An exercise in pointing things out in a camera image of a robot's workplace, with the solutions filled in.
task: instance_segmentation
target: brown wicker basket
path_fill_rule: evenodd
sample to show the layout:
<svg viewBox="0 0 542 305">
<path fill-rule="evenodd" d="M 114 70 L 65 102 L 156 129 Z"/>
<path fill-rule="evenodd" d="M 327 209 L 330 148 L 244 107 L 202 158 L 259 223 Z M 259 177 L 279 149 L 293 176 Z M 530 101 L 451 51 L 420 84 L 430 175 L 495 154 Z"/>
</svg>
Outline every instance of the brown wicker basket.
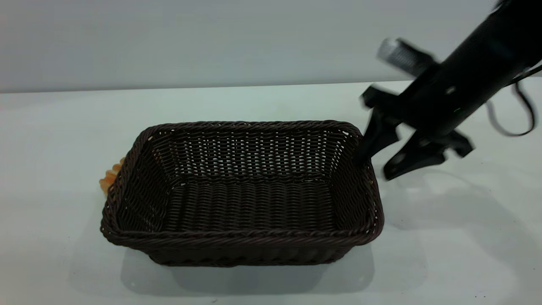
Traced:
<svg viewBox="0 0 542 305">
<path fill-rule="evenodd" d="M 174 266 L 330 263 L 384 217 L 344 122 L 198 122 L 143 131 L 108 190 L 101 231 Z"/>
</svg>

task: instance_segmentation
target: black robotic arm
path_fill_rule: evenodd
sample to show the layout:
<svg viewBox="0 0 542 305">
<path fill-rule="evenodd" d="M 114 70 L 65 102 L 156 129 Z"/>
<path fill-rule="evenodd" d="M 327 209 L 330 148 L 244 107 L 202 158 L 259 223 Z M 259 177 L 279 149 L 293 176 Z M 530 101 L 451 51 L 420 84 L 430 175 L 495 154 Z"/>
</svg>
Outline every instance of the black robotic arm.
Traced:
<svg viewBox="0 0 542 305">
<path fill-rule="evenodd" d="M 501 88 L 539 71 L 542 60 L 539 0 L 501 0 L 490 16 L 442 63 L 403 40 L 386 40 L 379 57 L 416 77 L 396 96 L 369 87 L 361 96 L 372 108 L 365 137 L 353 158 L 363 164 L 397 142 L 396 127 L 416 129 L 406 145 L 384 166 L 391 180 L 409 171 L 441 164 L 451 148 L 465 157 L 474 148 L 455 128 Z"/>
</svg>

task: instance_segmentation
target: white table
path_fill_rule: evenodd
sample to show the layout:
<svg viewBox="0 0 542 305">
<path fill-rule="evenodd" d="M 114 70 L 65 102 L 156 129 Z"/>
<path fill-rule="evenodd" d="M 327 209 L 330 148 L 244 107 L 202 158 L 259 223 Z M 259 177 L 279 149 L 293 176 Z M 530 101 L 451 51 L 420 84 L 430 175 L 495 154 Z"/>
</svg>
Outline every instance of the white table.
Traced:
<svg viewBox="0 0 542 305">
<path fill-rule="evenodd" d="M 485 107 L 461 125 L 477 146 L 466 158 L 378 181 L 384 232 L 334 264 L 168 268 L 101 235 L 98 179 L 146 127 L 335 119 L 363 132 L 368 85 L 0 94 L 0 304 L 540 304 L 542 129 L 502 137 Z M 524 86 L 542 109 L 542 79 Z M 493 100 L 521 131 L 510 92 Z M 373 158 L 379 176 L 400 132 Z"/>
</svg>

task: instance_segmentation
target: orange object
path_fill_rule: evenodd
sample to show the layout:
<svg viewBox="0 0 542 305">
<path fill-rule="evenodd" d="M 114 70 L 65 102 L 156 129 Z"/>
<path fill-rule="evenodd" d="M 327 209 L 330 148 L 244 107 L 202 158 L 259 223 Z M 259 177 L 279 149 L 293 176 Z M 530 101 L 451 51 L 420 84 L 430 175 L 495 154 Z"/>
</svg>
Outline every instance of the orange object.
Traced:
<svg viewBox="0 0 542 305">
<path fill-rule="evenodd" d="M 102 189 L 104 194 L 107 195 L 107 190 L 109 189 L 109 186 L 113 184 L 115 178 L 117 178 L 117 174 L 119 173 L 123 163 L 124 158 L 120 159 L 120 163 L 113 165 L 112 169 L 108 169 L 105 172 L 105 178 L 100 179 L 100 188 Z"/>
</svg>

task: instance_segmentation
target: white wall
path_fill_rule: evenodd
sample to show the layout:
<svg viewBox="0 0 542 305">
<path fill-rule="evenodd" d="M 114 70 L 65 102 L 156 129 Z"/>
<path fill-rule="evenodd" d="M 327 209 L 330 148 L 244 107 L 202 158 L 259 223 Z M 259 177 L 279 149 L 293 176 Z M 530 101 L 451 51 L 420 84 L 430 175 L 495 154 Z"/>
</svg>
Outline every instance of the white wall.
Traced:
<svg viewBox="0 0 542 305">
<path fill-rule="evenodd" d="M 444 59 L 495 0 L 0 0 L 0 91 L 399 80 L 401 36 Z"/>
</svg>

